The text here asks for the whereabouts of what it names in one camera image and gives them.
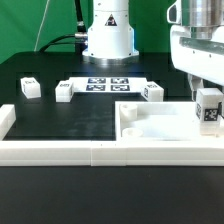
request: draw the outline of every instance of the white block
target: white block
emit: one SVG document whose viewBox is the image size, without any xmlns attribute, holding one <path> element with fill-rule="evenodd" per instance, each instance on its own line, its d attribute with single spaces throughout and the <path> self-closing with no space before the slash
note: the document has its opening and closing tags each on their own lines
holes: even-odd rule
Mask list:
<svg viewBox="0 0 224 224">
<path fill-rule="evenodd" d="M 16 120 L 14 105 L 5 104 L 0 108 L 0 140 L 3 140 Z"/>
<path fill-rule="evenodd" d="M 198 117 L 199 130 L 202 135 L 219 133 L 219 104 L 223 101 L 223 93 L 216 88 L 198 89 L 195 113 Z"/>
<path fill-rule="evenodd" d="M 70 80 L 60 81 L 55 89 L 56 102 L 70 102 L 73 96 L 73 83 Z"/>
<path fill-rule="evenodd" d="M 141 95 L 149 102 L 162 102 L 164 89 L 155 82 L 147 82 L 142 88 Z"/>
<path fill-rule="evenodd" d="M 127 144 L 126 165 L 214 165 L 224 164 L 222 141 L 151 141 Z"/>
<path fill-rule="evenodd" d="M 28 99 L 41 97 L 40 84 L 36 81 L 35 78 L 25 77 L 20 81 L 21 89 Z"/>
<path fill-rule="evenodd" d="M 126 148 L 115 142 L 93 142 L 92 166 L 125 166 Z"/>
<path fill-rule="evenodd" d="M 90 166 L 91 141 L 0 141 L 0 166 Z"/>
</svg>

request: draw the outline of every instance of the black table surface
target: black table surface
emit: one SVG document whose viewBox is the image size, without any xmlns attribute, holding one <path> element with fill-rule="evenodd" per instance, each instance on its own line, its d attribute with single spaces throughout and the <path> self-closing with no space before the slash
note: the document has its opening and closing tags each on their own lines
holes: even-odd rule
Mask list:
<svg viewBox="0 0 224 224">
<path fill-rule="evenodd" d="M 36 78 L 41 98 L 26 99 L 24 77 Z M 5 140 L 115 140 L 115 101 L 144 101 L 139 93 L 75 93 L 70 103 L 56 103 L 58 82 L 70 77 L 145 77 L 165 89 L 165 100 L 189 97 L 186 75 L 173 68 L 167 53 L 108 67 L 84 63 L 74 53 L 18 53 L 0 65 L 0 104 L 15 104 L 17 117 Z"/>
<path fill-rule="evenodd" d="M 0 65 L 0 104 L 15 104 L 17 113 L 6 140 L 114 140 L 114 102 L 141 96 L 77 94 L 70 104 L 56 104 L 54 89 L 71 76 L 126 74 L 156 81 L 165 100 L 189 97 L 185 75 L 165 53 L 113 68 L 85 64 L 71 53 L 12 56 Z M 23 96 L 25 76 L 40 82 L 41 99 Z M 223 189 L 223 167 L 1 167 L 0 223 L 222 224 Z"/>
</svg>

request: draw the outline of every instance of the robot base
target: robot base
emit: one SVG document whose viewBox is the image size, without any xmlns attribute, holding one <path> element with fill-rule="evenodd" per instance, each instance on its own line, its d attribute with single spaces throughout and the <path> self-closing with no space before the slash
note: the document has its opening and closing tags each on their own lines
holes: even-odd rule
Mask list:
<svg viewBox="0 0 224 224">
<path fill-rule="evenodd" d="M 83 54 L 83 61 L 98 65 L 125 65 L 136 63 L 139 61 L 139 53 L 136 51 L 135 55 L 126 58 L 96 58 L 93 56 Z"/>
</svg>

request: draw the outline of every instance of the black label on cube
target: black label on cube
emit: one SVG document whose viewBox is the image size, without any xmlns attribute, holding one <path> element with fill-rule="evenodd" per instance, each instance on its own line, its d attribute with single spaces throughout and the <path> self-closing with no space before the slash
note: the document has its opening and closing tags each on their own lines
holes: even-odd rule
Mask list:
<svg viewBox="0 0 224 224">
<path fill-rule="evenodd" d="M 199 104 L 197 104 L 196 115 L 198 116 L 199 119 L 201 118 L 201 106 Z"/>
<path fill-rule="evenodd" d="M 26 84 L 32 84 L 35 83 L 34 81 L 25 81 Z"/>
<path fill-rule="evenodd" d="M 60 84 L 60 87 L 69 87 L 69 84 Z"/>
<path fill-rule="evenodd" d="M 149 97 L 149 91 L 148 91 L 147 88 L 144 89 L 144 96 L 145 96 L 146 98 Z"/>
<path fill-rule="evenodd" d="M 26 92 L 26 86 L 25 86 L 25 84 L 23 84 L 23 91 L 24 91 L 24 93 Z"/>
<path fill-rule="evenodd" d="M 150 84 L 150 85 L 147 85 L 149 88 L 157 88 L 158 86 L 155 85 L 155 84 Z"/>
<path fill-rule="evenodd" d="M 217 121 L 218 109 L 205 109 L 204 121 Z"/>
</svg>

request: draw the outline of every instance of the white platform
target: white platform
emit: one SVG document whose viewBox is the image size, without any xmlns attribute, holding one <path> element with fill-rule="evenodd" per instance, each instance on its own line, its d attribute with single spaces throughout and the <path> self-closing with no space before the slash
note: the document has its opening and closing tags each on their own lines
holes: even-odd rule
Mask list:
<svg viewBox="0 0 224 224">
<path fill-rule="evenodd" d="M 121 121 L 124 103 L 137 104 L 136 121 Z M 116 102 L 117 141 L 0 141 L 0 166 L 224 166 L 223 120 L 219 136 L 191 133 L 192 110 L 191 102 Z M 145 136 L 123 138 L 130 125 Z"/>
<path fill-rule="evenodd" d="M 127 119 L 121 108 L 137 108 L 137 117 Z M 199 119 L 193 102 L 116 102 L 116 139 L 118 141 L 198 141 L 199 139 L 222 139 L 224 141 L 224 121 L 216 135 L 201 135 Z M 122 137 L 127 128 L 143 131 L 142 137 Z"/>
<path fill-rule="evenodd" d="M 140 93 L 146 78 L 71 77 L 73 92 Z"/>
</svg>

